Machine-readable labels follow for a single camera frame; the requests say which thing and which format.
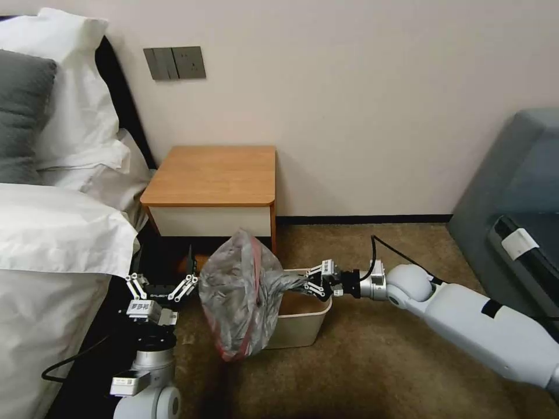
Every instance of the drawer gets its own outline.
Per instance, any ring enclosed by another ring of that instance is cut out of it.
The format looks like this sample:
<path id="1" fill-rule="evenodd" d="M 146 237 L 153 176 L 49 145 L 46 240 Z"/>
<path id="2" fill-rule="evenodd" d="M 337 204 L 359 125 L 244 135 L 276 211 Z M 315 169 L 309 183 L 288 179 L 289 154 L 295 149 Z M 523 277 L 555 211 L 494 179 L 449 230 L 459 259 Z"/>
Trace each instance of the drawer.
<path id="1" fill-rule="evenodd" d="M 162 236 L 271 236 L 270 207 L 150 207 Z"/>

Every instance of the black cable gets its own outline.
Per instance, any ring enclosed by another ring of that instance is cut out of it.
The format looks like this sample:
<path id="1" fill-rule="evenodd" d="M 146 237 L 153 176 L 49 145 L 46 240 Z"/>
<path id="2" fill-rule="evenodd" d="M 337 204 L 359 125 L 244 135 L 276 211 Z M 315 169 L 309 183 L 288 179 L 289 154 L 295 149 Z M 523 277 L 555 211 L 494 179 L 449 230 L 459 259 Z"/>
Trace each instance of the black cable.
<path id="1" fill-rule="evenodd" d="M 374 264 L 377 261 L 377 244 L 374 242 L 374 238 L 375 238 L 375 236 L 371 236 L 371 246 L 373 247 L 373 261 L 371 262 L 371 266 L 369 267 L 369 270 L 367 271 L 365 276 L 362 277 L 362 278 L 359 278 L 360 282 L 362 280 L 364 280 L 365 278 L 368 278 L 373 273 Z"/>
<path id="2" fill-rule="evenodd" d="M 85 351 L 77 353 L 74 356 L 71 356 L 71 357 L 69 357 L 65 360 L 62 360 L 62 361 L 54 364 L 54 365 L 51 365 L 50 367 L 48 367 L 46 370 L 43 371 L 43 373 L 41 374 L 41 378 L 43 380 L 47 380 L 47 381 L 54 381 L 54 382 L 63 383 L 65 381 L 65 378 L 60 378 L 60 377 L 55 377 L 53 375 L 48 375 L 48 373 L 51 372 L 52 370 L 55 370 L 55 369 L 63 366 L 63 365 L 66 365 L 67 363 L 70 363 L 72 361 L 77 360 L 78 358 L 83 357 L 84 355 L 86 355 L 89 352 L 91 352 L 92 350 L 94 350 L 97 346 L 102 344 L 104 341 L 106 341 L 110 337 L 111 337 L 111 335 L 107 335 L 104 338 L 102 338 L 99 342 L 94 344 L 93 346 L 90 346 L 89 348 L 87 348 Z"/>
<path id="3" fill-rule="evenodd" d="M 388 243 L 386 243 L 385 241 L 379 239 L 377 236 L 372 235 L 371 236 L 372 239 L 377 240 L 380 244 L 382 244 L 384 247 L 392 250 L 395 254 L 397 254 L 398 256 L 406 259 L 408 262 L 413 263 L 414 265 L 419 266 L 420 268 L 422 268 L 425 272 L 427 272 L 429 275 L 431 275 L 432 277 L 436 278 L 435 275 L 433 275 L 431 272 L 429 272 L 427 269 L 425 269 L 423 266 L 421 266 L 420 264 L 418 264 L 415 260 L 411 259 L 409 256 L 406 256 L 404 253 L 396 250 L 395 248 L 393 248 L 392 246 L 390 246 Z"/>

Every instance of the garbage bag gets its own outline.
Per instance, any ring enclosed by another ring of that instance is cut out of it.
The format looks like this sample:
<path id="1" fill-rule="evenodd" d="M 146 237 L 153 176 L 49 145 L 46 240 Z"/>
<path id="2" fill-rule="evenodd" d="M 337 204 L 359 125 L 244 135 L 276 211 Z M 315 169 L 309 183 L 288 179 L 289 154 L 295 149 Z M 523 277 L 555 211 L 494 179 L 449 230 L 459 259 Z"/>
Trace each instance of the garbage bag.
<path id="1" fill-rule="evenodd" d="M 207 260 L 198 290 L 215 344 L 225 361 L 264 349 L 278 320 L 285 291 L 304 278 L 285 272 L 275 255 L 244 230 Z"/>

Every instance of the light switch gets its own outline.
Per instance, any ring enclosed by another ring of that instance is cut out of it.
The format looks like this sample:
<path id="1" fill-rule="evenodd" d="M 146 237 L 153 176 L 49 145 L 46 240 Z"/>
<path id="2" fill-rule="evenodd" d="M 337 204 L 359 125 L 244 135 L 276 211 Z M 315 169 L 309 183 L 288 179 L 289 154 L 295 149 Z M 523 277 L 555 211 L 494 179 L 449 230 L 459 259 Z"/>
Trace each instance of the light switch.
<path id="1" fill-rule="evenodd" d="M 170 48 L 145 48 L 144 55 L 154 80 L 177 80 L 179 78 Z"/>
<path id="2" fill-rule="evenodd" d="M 205 79 L 206 69 L 200 47 L 172 48 L 176 69 L 181 79 Z"/>

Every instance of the carpet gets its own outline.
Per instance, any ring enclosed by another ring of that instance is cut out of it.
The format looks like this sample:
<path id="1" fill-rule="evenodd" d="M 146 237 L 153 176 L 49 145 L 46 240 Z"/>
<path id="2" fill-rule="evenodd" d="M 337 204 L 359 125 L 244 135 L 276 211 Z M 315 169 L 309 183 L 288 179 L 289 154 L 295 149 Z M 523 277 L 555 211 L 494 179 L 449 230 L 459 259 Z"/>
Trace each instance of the carpet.
<path id="1" fill-rule="evenodd" d="M 284 268 L 366 269 L 371 234 L 441 279 L 482 292 L 440 224 L 280 226 Z M 404 263 L 382 245 L 390 269 Z M 222 362 L 198 299 L 176 330 L 183 418 L 559 418 L 544 391 L 500 378 L 390 303 L 336 298 L 314 345 Z"/>

